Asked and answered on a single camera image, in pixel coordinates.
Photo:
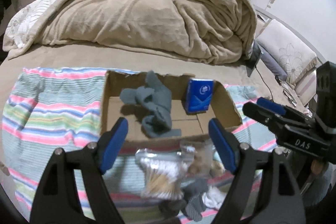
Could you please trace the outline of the cardboard box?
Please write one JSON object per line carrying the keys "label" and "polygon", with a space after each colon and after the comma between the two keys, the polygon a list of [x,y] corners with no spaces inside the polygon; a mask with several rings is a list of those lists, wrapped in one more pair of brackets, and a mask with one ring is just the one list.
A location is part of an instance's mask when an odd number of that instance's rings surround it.
{"label": "cardboard box", "polygon": [[208,123],[216,118],[229,132],[242,124],[239,112],[223,84],[197,79],[189,88],[189,75],[136,74],[107,71],[101,102],[100,133],[116,121],[127,120],[122,150],[171,150],[182,139],[209,138]]}

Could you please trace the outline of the beige blanket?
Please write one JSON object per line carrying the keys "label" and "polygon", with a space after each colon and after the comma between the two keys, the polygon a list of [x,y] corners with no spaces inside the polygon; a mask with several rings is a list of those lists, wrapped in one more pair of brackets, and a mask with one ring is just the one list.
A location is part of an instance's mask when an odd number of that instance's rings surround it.
{"label": "beige blanket", "polygon": [[56,0],[29,30],[32,45],[98,43],[223,65],[249,58],[256,31],[249,0]]}

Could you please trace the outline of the black tablet on stand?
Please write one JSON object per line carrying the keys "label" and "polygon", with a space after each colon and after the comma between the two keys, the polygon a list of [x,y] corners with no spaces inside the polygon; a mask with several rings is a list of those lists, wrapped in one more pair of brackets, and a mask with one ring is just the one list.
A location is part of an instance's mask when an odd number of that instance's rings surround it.
{"label": "black tablet on stand", "polygon": [[250,77],[254,69],[256,68],[259,60],[261,59],[263,52],[258,44],[258,42],[253,42],[252,55],[248,60],[245,61],[247,76]]}

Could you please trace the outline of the floral white quilt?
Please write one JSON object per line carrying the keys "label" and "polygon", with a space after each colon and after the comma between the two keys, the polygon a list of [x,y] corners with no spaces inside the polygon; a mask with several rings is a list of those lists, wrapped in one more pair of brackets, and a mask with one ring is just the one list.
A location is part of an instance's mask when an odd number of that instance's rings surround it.
{"label": "floral white quilt", "polygon": [[29,40],[29,30],[56,0],[36,0],[18,11],[9,21],[2,49],[21,50]]}

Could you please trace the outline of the embroidered beige pillow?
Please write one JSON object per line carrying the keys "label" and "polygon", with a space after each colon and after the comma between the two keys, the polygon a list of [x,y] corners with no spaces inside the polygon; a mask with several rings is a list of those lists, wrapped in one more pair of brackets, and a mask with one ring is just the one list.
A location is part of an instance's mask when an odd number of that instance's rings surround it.
{"label": "embroidered beige pillow", "polygon": [[286,81],[293,86],[318,64],[316,53],[275,19],[264,25],[256,40],[282,67]]}

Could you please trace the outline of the white sock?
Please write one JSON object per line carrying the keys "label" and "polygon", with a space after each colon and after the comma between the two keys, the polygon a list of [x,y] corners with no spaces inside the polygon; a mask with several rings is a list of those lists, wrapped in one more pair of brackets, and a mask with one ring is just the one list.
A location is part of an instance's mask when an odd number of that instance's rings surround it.
{"label": "white sock", "polygon": [[202,194],[202,201],[206,208],[219,210],[226,199],[227,194],[215,186],[209,186],[207,192]]}

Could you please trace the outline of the clear bag of snacks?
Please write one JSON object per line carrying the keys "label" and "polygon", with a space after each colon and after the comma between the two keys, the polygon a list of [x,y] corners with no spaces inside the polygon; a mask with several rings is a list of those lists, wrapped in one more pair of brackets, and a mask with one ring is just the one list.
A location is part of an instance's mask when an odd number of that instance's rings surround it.
{"label": "clear bag of snacks", "polygon": [[193,163],[189,166],[189,177],[219,177],[225,172],[223,164],[214,159],[215,149],[212,141],[186,141],[180,142],[182,152],[194,156]]}

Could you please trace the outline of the bag of cotton swabs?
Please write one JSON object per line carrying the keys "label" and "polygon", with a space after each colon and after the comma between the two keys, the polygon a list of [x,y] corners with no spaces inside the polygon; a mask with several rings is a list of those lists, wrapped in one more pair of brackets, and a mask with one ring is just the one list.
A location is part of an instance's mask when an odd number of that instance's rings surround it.
{"label": "bag of cotton swabs", "polygon": [[170,201],[182,199],[181,182],[194,162],[192,153],[139,149],[135,153],[135,162],[145,174],[142,197]]}

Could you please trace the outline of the grey pillow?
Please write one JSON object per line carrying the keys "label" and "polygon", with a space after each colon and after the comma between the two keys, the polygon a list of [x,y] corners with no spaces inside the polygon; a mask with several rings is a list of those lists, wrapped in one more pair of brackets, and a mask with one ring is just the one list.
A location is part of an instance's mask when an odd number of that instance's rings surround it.
{"label": "grey pillow", "polygon": [[263,61],[265,66],[273,73],[275,77],[278,77],[280,80],[285,81],[288,75],[284,71],[284,69],[282,69],[277,61],[263,47],[261,47],[261,51],[261,60]]}

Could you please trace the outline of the striped colourful towel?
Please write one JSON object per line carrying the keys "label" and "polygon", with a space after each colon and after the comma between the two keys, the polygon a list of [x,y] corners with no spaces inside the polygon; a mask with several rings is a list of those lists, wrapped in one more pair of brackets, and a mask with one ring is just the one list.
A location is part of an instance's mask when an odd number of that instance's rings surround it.
{"label": "striped colourful towel", "polygon": [[[179,139],[149,139],[142,130],[139,111],[119,98],[122,89],[140,87],[145,78],[146,73],[120,69],[23,69],[6,96],[1,129],[5,164],[25,217],[30,216],[53,151],[58,147],[67,152],[81,149],[124,116],[129,132],[112,169],[104,175],[106,186],[126,223],[162,219],[159,200],[141,197],[145,178],[134,155],[139,148],[178,151]],[[181,130],[183,138],[207,139],[209,120],[218,118],[240,142],[261,151],[276,147],[274,135],[242,112],[245,103],[257,100],[254,87],[216,82],[209,110],[189,115],[182,104],[189,76],[161,75],[159,80],[172,92],[173,126]]]}

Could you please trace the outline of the blue tissue pack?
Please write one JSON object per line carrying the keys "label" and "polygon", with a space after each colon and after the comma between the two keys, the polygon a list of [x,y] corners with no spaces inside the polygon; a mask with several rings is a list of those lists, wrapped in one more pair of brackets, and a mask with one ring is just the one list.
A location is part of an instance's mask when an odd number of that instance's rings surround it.
{"label": "blue tissue pack", "polygon": [[185,110],[187,114],[206,112],[214,91],[214,81],[209,79],[189,80],[186,91]]}

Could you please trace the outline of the grey socks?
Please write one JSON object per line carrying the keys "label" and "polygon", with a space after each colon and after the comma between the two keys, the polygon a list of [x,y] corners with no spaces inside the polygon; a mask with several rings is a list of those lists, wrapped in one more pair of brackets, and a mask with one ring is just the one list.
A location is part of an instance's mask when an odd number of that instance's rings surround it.
{"label": "grey socks", "polygon": [[173,129],[171,119],[172,94],[153,71],[146,74],[145,85],[125,88],[120,99],[127,105],[141,105],[146,110],[141,124],[150,138],[180,137],[180,129]]}

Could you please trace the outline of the grey patterned sock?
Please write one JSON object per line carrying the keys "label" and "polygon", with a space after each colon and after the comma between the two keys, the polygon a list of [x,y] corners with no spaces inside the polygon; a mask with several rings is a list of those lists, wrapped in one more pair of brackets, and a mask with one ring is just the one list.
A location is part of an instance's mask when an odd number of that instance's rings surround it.
{"label": "grey patterned sock", "polygon": [[163,201],[159,204],[160,212],[166,217],[176,217],[180,212],[189,220],[199,222],[206,206],[202,196],[209,189],[205,178],[197,178],[194,182],[182,188],[184,194],[181,200]]}

